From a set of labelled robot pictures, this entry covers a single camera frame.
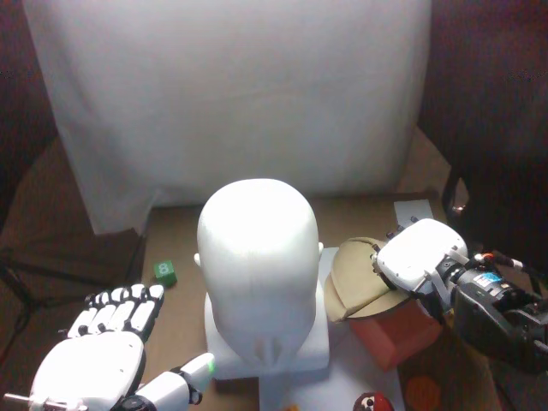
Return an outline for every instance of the brown floor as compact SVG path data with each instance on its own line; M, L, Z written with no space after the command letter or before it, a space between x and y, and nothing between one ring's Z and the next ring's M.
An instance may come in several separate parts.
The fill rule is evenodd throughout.
M434 189L441 193L448 173L449 165L418 131L397 191ZM460 187L457 202L465 201L466 191ZM92 235L59 141L44 153L20 185L0 236L0 248L12 247L22 251L37 264L61 266L71 272L103 279L115 278L120 282L126 275L136 242L133 233L99 238ZM21 275L37 295L85 295L98 291L93 287ZM528 287L527 280L519 283ZM19 308L13 295L0 284L0 346L5 344ZM57 330L68 327L80 309L81 304L73 304L38 312L32 317L0 370L0 393L28 392L40 361L59 339Z

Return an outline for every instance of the mannequin bust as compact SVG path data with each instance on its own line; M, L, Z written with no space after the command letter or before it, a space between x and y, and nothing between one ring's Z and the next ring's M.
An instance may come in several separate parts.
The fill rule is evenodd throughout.
M312 207L284 182L234 182L207 201L194 260L218 379L327 366L323 248Z

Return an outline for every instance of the number 8 on cube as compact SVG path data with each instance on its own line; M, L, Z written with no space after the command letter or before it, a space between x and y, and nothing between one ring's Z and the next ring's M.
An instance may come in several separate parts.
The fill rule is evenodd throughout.
M171 287L177 282L177 276L170 260L156 263L154 265L154 275L156 276L156 281L166 288Z

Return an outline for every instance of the white mannequin head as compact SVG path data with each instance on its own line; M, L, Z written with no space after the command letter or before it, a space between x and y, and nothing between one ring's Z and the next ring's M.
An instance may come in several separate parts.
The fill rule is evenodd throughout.
M276 180L229 184L201 212L198 249L226 343L255 366L291 360L315 319L323 250L305 198Z

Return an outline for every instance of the orange disc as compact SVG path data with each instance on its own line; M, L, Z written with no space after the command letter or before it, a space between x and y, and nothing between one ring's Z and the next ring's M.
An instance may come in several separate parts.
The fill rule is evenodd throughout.
M434 411L439 407L439 386L426 375L413 377L405 389L405 402L415 411Z

